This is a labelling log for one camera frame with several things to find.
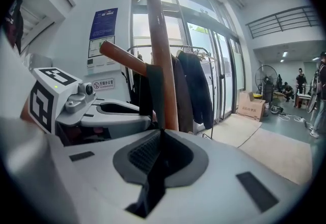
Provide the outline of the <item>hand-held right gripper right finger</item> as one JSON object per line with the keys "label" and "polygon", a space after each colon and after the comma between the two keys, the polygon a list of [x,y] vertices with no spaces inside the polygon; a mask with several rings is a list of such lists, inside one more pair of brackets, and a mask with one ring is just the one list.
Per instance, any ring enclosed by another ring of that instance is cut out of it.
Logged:
{"label": "hand-held right gripper right finger", "polygon": [[[274,223],[302,193],[302,187],[276,174],[244,151],[227,144],[180,133],[206,151],[209,164],[191,186],[167,189],[152,211],[153,223]],[[237,175],[252,173],[278,200],[260,212]]]}

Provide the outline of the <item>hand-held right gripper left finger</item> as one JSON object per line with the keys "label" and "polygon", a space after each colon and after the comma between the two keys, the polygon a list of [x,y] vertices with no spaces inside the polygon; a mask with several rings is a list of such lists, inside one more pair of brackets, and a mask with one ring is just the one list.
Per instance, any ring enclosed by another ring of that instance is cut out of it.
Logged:
{"label": "hand-held right gripper left finger", "polygon": [[34,125],[3,126],[3,164],[14,187],[43,223],[160,223],[161,211],[147,218],[126,211],[140,187],[115,171],[113,152],[144,133],[110,141],[64,147],[57,136]]}

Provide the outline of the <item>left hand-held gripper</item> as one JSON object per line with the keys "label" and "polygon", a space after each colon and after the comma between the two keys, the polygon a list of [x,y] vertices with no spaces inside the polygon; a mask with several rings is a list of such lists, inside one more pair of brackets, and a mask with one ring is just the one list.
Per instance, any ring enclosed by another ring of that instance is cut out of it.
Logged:
{"label": "left hand-held gripper", "polygon": [[[102,127],[112,139],[146,131],[151,119],[140,116],[138,106],[116,99],[96,99],[91,83],[56,68],[35,68],[36,79],[29,97],[28,113],[46,133],[56,133],[56,123],[83,127]],[[84,114],[94,102],[98,112],[93,117]]]}

